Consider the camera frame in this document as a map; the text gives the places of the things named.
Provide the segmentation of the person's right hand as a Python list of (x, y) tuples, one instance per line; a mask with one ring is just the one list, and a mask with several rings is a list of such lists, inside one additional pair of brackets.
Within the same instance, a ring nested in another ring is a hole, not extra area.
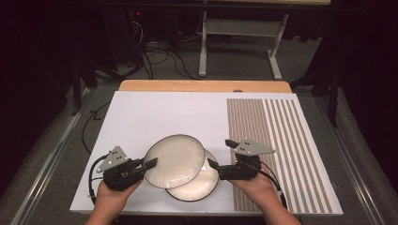
[(277, 208), (283, 208), (274, 190), (274, 185), (268, 178), (268, 168), (262, 166), (261, 171), (263, 173), (257, 174), (251, 180), (230, 180), (230, 183), (242, 190), (262, 212), (271, 212)]

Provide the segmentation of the metal floor rail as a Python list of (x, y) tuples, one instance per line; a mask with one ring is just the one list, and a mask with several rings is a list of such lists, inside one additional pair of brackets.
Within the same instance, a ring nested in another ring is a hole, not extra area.
[(361, 208), (364, 210), (368, 221), (371, 223), (371, 225), (386, 225), (386, 220), (382, 217), (381, 211), (376, 206), (370, 189), (360, 175), (359, 168), (350, 155), (348, 148), (344, 143), (342, 134), (329, 120), (327, 103), (321, 97), (316, 97), (314, 100), (322, 112), (322, 115), (328, 124), (329, 130), (332, 133), (332, 137), (337, 144), (337, 149), (344, 164), (344, 169), (350, 179), (353, 189), (355, 190), (355, 193), (360, 201)]
[(12, 205), (5, 225), (81, 225), (69, 210), (86, 163), (77, 135), (83, 109), (69, 102), (35, 143), (8, 189)]

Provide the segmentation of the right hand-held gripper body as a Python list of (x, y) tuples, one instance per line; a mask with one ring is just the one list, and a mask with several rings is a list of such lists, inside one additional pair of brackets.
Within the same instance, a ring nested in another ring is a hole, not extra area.
[(274, 154), (276, 152), (270, 146), (244, 139), (238, 142), (233, 149), (235, 163), (231, 165), (219, 165), (218, 173), (221, 180), (250, 180), (261, 171), (261, 155)]

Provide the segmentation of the striped grey placemat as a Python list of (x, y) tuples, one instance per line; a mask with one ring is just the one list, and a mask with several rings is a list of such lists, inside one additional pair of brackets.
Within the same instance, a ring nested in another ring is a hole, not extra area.
[(295, 97), (228, 98), (229, 136), (250, 139), (274, 150), (263, 155), (280, 183), (293, 214), (331, 215), (334, 192), (311, 131)]

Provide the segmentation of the white metal desk frame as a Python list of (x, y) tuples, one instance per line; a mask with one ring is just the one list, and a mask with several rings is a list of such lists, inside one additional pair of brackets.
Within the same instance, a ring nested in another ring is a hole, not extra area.
[(207, 13), (202, 13), (202, 37), (201, 51), (199, 57), (198, 74), (204, 78), (207, 75), (207, 36), (226, 35), (273, 38), (274, 44), (267, 50), (267, 58), (275, 80), (281, 80), (282, 74), (276, 59), (284, 29), (287, 25), (289, 15), (284, 14), (277, 22), (243, 21), (238, 19), (209, 19)]

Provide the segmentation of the person's left hand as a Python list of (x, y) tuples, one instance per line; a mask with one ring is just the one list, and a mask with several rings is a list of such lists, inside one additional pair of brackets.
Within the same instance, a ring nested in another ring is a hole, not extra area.
[(100, 182), (97, 199), (93, 211), (119, 214), (127, 204), (133, 191), (141, 185), (141, 181), (123, 191), (110, 190), (103, 181)]

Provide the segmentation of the wooden table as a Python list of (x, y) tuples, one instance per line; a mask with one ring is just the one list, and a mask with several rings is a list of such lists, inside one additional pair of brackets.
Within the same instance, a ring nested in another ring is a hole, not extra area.
[(283, 81), (126, 80), (120, 91), (291, 93)]

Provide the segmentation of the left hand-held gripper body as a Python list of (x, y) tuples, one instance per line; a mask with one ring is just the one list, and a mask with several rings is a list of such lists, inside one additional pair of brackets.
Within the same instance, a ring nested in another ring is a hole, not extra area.
[(144, 178), (146, 167), (141, 159), (131, 159), (120, 146), (116, 146), (97, 168), (110, 190), (123, 191)]

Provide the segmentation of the black metal stand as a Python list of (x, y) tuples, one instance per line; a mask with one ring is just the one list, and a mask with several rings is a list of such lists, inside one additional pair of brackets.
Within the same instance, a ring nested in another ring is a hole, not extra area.
[(92, 62), (86, 58), (78, 58), (72, 66), (72, 116), (77, 114), (83, 104), (83, 84), (86, 88), (96, 88), (98, 86), (98, 81), (96, 79), (95, 69), (93, 68)]
[(291, 82), (290, 88), (295, 89), (302, 85), (312, 84), (312, 94), (314, 97), (329, 97), (328, 118), (331, 124), (336, 128), (339, 77), (341, 70), (339, 68), (322, 68), (316, 72), (310, 72), (308, 75)]

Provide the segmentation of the white plate with dark rim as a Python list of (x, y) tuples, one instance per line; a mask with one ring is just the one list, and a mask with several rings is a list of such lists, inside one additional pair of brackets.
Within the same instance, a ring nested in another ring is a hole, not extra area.
[(201, 171), (190, 182), (180, 187), (166, 189), (172, 197), (182, 202), (197, 202), (203, 200), (215, 189), (219, 175), (209, 166), (208, 161), (210, 159), (215, 161), (216, 158), (207, 150), (205, 153), (206, 158)]
[(205, 161), (204, 146), (189, 135), (165, 137), (147, 151), (144, 163), (152, 159), (157, 165), (145, 173), (146, 181), (157, 188), (177, 188), (189, 183)]

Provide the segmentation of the white surface board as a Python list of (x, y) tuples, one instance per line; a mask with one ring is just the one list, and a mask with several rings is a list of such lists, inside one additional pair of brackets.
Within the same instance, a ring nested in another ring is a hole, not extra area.
[[(221, 165), (233, 161), (224, 141), (230, 139), (228, 98), (285, 99), (297, 96), (277, 93), (209, 93), (209, 92), (115, 92), (104, 118), (90, 158), (107, 154), (120, 146), (129, 158), (145, 155), (156, 141), (174, 134), (196, 138)], [(295, 214), (297, 216), (340, 216), (343, 213), (334, 192), (331, 215)]]

